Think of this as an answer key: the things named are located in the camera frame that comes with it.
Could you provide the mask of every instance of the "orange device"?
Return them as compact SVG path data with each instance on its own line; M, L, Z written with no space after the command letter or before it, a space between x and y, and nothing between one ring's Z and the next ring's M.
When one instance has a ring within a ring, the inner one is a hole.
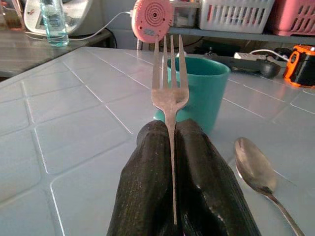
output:
M315 88L315 47L296 45L283 78L296 87Z

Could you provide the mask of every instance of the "white appliance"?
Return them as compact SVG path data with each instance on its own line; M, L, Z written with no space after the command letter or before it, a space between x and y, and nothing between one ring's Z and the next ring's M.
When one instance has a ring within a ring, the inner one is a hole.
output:
M66 30L69 35L93 34L104 26L102 0L63 0ZM24 22L29 31L46 34L40 0L27 0Z

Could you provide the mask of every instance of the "kitchen counter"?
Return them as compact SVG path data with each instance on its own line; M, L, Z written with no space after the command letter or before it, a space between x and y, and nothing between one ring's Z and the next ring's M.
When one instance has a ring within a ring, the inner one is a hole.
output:
M70 41L68 46L56 48L50 46L46 38L32 39L20 31L0 30L0 77L18 75L79 47L91 46L110 36L110 32L105 30L91 39Z
M105 235L120 172L152 120L152 52L82 47L0 83L2 235ZM293 235L237 175L233 142L266 154L275 196L314 234L315 90L234 71L209 134L235 172L263 236Z

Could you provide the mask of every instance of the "fork tine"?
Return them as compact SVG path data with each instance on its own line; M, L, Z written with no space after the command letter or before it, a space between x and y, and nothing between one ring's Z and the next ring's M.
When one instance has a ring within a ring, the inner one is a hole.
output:
M179 35L179 73L181 79L181 87L188 88L186 61L184 55L183 40L181 35Z
M158 53L158 36L156 37L156 44L154 49L154 63L152 75L152 89L159 88L159 53Z
M164 36L164 49L163 49L163 88L168 88L168 78L167 78L167 42L166 35Z
M172 88L177 88L173 35L171 35L171 80Z

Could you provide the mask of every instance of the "metal fork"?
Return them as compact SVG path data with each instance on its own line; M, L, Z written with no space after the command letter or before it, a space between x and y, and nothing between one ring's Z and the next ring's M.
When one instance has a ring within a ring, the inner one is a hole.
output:
M165 114L165 123L168 129L169 142L171 148L171 165L172 165L172 184L173 184L173 216L174 225L178 225L177 218L177 198L176 198L176 176L175 176L175 155L174 155L174 132L176 124L176 114L188 102L189 90L187 81L187 70L184 56L182 36L179 35L179 66L180 66L180 87L177 86L174 42L171 35L171 86L167 79L167 43L164 36L163 50L163 67L162 67L162 86L160 86L159 77L159 46L156 38L154 50L153 79L152 79L152 102L158 109Z

